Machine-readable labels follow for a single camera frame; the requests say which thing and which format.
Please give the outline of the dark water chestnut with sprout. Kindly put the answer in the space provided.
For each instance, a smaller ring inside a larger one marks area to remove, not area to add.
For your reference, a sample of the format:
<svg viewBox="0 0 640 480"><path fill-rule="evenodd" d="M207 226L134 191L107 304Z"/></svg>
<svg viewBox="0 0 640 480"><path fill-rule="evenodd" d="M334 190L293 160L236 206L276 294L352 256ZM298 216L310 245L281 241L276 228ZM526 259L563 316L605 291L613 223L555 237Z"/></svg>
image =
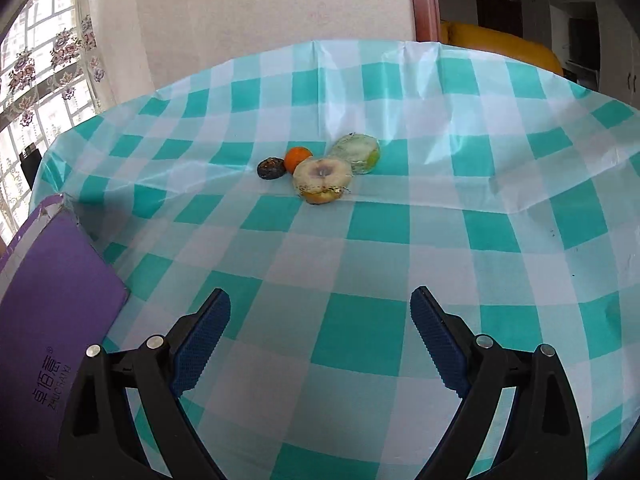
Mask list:
<svg viewBox="0 0 640 480"><path fill-rule="evenodd" d="M257 165L256 172L262 180L276 180L283 177L288 170L282 158L268 157Z"/></svg>

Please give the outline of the green fruit half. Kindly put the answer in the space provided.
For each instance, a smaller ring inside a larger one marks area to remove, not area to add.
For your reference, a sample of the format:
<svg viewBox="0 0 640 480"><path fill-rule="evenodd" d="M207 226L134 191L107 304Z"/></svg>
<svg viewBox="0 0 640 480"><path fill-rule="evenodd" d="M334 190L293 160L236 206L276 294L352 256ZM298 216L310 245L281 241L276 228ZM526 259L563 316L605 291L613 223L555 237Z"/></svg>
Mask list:
<svg viewBox="0 0 640 480"><path fill-rule="evenodd" d="M374 136L352 132L337 139L329 155L348 162L354 174L368 174L380 160L381 150Z"/></svg>

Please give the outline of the pale fruit half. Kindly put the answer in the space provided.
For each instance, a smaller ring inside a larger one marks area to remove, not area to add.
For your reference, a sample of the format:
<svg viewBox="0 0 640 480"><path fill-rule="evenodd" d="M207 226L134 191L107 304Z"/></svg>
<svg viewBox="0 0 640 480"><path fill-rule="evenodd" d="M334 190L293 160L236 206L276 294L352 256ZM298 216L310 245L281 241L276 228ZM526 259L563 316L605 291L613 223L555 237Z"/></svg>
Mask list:
<svg viewBox="0 0 640 480"><path fill-rule="evenodd" d="M352 166L336 157L309 157L293 172L293 185L308 204L324 205L339 200L352 182Z"/></svg>

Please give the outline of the orange mandarin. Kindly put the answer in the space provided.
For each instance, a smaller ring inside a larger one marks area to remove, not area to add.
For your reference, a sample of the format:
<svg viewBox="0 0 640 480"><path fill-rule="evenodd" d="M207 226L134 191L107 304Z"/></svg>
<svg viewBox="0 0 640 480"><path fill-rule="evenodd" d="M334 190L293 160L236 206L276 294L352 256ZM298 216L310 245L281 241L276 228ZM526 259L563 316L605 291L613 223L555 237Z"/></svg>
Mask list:
<svg viewBox="0 0 640 480"><path fill-rule="evenodd" d="M293 146L284 156L283 162L285 170L289 174L294 174L296 167L307 158L311 158L311 156L312 151L309 148L305 148L304 146Z"/></svg>

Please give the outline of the purple cardboard box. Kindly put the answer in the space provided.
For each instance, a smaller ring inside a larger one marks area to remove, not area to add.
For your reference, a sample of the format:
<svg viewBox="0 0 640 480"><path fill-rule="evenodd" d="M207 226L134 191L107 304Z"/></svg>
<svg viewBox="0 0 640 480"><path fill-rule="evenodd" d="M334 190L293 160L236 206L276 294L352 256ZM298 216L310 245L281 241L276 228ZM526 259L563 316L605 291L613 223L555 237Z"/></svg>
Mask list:
<svg viewBox="0 0 640 480"><path fill-rule="evenodd" d="M79 365L128 295L64 194L37 205L1 257L1 431L48 474Z"/></svg>

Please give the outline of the teal white checkered tablecloth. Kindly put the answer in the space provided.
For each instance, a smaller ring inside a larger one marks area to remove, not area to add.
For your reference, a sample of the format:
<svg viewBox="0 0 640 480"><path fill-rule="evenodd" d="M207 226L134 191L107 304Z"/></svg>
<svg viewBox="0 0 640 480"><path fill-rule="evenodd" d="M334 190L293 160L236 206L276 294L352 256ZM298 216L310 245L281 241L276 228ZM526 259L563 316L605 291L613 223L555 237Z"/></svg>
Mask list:
<svg viewBox="0 0 640 480"><path fill-rule="evenodd" d="M311 205L293 146L380 160ZM500 55L314 41L237 58L61 134L32 200L67 195L130 298L137 347L228 292L183 405L231 479L411 479L458 407L411 321L426 286L506 348L559 353L596 474L639 415L639 114Z"/></svg>

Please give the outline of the floral lace curtain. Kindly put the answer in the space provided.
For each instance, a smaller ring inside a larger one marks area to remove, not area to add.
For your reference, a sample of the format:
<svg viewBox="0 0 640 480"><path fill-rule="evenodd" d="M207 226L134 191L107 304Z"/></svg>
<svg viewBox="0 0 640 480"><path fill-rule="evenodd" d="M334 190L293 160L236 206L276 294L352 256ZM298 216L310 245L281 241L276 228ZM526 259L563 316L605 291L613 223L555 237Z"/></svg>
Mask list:
<svg viewBox="0 0 640 480"><path fill-rule="evenodd" d="M1 14L1 238L26 219L28 152L101 111L106 73L87 0L11 0Z"/></svg>

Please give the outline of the yellow leather sofa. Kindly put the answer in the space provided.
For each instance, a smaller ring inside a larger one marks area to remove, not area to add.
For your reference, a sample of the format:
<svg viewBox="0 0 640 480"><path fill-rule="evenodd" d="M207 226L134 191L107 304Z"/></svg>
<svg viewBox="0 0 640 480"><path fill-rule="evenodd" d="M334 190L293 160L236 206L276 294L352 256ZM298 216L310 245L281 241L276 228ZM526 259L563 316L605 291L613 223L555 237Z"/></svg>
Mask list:
<svg viewBox="0 0 640 480"><path fill-rule="evenodd" d="M549 48L506 32L472 24L441 21L440 39L450 46L500 54L559 76L563 75L560 60Z"/></svg>

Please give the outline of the white wall cabinets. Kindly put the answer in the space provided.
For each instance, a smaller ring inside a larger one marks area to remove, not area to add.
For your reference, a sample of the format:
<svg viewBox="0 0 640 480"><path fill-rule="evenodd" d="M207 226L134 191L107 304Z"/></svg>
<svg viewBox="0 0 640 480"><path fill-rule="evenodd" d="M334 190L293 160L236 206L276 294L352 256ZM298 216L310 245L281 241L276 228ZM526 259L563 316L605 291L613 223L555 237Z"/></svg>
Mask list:
<svg viewBox="0 0 640 480"><path fill-rule="evenodd" d="M639 33L616 0L439 0L440 17L542 44L565 77L639 105Z"/></svg>

